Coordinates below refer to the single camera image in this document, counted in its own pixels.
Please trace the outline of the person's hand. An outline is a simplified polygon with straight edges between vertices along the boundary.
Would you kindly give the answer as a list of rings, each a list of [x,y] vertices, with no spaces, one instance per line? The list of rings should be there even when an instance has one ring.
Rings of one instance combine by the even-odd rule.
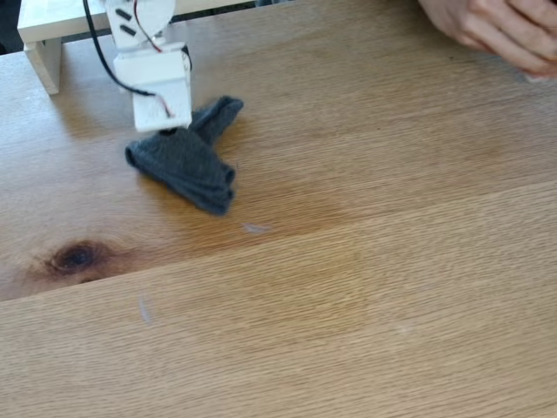
[[[556,2],[419,2],[431,23],[465,45],[491,52],[532,78],[556,76]]]

